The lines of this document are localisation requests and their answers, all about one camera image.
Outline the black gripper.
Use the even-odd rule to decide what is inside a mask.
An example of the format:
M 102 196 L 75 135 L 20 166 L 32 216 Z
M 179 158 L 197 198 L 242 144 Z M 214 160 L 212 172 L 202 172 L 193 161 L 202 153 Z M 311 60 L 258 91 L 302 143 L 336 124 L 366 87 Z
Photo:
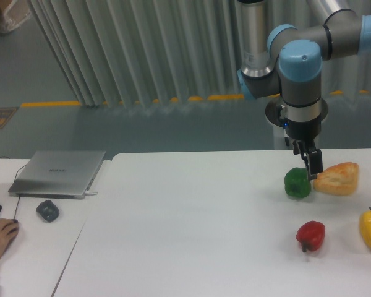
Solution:
M 305 142 L 311 142 L 318 136 L 322 120 L 321 104 L 304 107 L 282 104 L 278 111 L 279 123 L 286 131 L 286 135 L 292 142 L 293 154 L 300 155 L 303 161 L 307 161 L 307 176 L 309 180 L 317 179 L 323 171 L 322 152 L 320 149 L 309 150 Z

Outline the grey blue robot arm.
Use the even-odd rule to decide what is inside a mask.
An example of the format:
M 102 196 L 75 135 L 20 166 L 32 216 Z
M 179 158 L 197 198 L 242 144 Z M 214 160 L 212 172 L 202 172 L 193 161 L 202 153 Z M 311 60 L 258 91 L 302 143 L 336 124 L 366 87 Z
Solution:
M 239 1 L 242 65 L 239 77 L 252 98 L 271 97 L 267 120 L 280 127 L 288 147 L 305 163 L 307 177 L 323 170 L 315 145 L 328 113 L 322 98 L 325 61 L 371 52 L 371 15 L 357 15 L 346 1 L 309 1 L 314 27 L 267 28 L 265 1 Z

